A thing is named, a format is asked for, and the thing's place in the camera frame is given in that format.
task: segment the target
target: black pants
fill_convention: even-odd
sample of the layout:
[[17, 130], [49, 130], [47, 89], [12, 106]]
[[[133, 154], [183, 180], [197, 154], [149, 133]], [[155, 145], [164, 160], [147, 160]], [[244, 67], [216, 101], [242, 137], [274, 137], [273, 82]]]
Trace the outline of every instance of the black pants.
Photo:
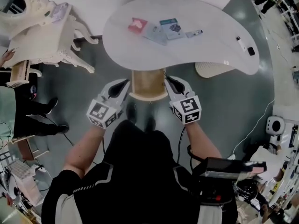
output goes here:
[[46, 136], [55, 135], [58, 132], [56, 125], [47, 125], [26, 115], [45, 114], [49, 112], [47, 105], [30, 101], [15, 93], [16, 112], [14, 121], [14, 138], [22, 138], [31, 135]]
[[112, 135], [103, 161], [110, 164], [124, 161], [136, 164], [144, 160], [151, 165], [163, 163], [177, 166], [165, 134], [157, 130], [145, 133], [128, 120], [121, 122]]
[[261, 13], [265, 14], [271, 7], [275, 5], [275, 2], [271, 0], [255, 0], [256, 5], [260, 5], [262, 3], [266, 2], [266, 4], [263, 6]]

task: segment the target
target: white cube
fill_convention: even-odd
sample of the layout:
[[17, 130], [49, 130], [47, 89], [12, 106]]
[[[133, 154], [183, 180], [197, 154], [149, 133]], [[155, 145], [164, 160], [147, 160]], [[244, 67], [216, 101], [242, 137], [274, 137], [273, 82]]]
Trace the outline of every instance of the white cube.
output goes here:
[[201, 106], [198, 96], [172, 103], [173, 113], [185, 125], [200, 120]]
[[91, 102], [87, 114], [94, 125], [107, 129], [115, 120], [117, 120], [117, 110], [101, 103], [95, 99]]

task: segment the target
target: desk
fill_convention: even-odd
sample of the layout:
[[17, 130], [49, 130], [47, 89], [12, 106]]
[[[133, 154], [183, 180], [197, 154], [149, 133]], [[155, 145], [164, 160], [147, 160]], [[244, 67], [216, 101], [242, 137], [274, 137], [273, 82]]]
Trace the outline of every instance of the desk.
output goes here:
[[86, 27], [77, 22], [74, 16], [69, 15], [70, 11], [71, 5], [68, 6], [62, 20], [46, 26], [35, 25], [15, 36], [9, 45], [9, 49], [15, 48], [14, 57], [5, 62], [3, 67], [12, 67], [24, 60], [29, 60], [32, 64], [45, 63], [56, 66], [62, 61], [84, 67], [90, 73], [94, 73], [94, 67], [71, 51], [71, 46], [80, 50], [73, 42], [74, 31], [80, 31], [91, 44], [97, 44], [99, 41], [91, 39]]
[[[168, 41], [167, 46], [128, 31], [132, 17], [156, 25], [177, 18], [184, 32], [203, 30], [193, 38]], [[254, 56], [243, 52], [236, 38], [253, 47]], [[115, 11], [103, 32], [106, 52], [120, 66], [131, 70], [158, 70], [169, 66], [204, 62], [227, 66], [253, 75], [259, 67], [259, 53], [249, 32], [231, 16], [199, 0], [135, 0]]]

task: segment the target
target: mirror frame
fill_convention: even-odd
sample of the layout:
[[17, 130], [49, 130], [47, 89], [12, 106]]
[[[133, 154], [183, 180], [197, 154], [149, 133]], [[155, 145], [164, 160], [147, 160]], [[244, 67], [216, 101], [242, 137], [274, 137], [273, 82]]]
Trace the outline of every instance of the mirror frame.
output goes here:
[[17, 20], [17, 19], [23, 19], [26, 17], [30, 11], [31, 11], [31, 0], [25, 0], [26, 3], [26, 11], [20, 14], [7, 14], [0, 12], [0, 18], [6, 20], [6, 21], [11, 21], [11, 19]]

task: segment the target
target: black shoe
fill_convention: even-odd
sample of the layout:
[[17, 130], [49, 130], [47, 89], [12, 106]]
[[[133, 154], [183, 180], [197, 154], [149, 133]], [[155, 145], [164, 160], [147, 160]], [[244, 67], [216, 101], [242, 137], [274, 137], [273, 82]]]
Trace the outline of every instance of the black shoe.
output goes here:
[[127, 119], [132, 122], [134, 125], [136, 125], [136, 105], [135, 103], [131, 102], [127, 105], [126, 109], [127, 113]]
[[156, 121], [153, 116], [150, 116], [146, 123], [146, 127], [145, 127], [144, 131], [146, 133], [148, 133], [148, 132], [154, 131], [155, 128], [156, 128]]
[[49, 109], [48, 109], [49, 112], [47, 112], [45, 114], [50, 114], [52, 112], [53, 108], [57, 105], [57, 103], [58, 103], [58, 98], [52, 98], [47, 104], [47, 106], [49, 107]]
[[69, 131], [69, 127], [67, 125], [60, 125], [58, 126], [58, 132], [57, 133], [66, 133]]

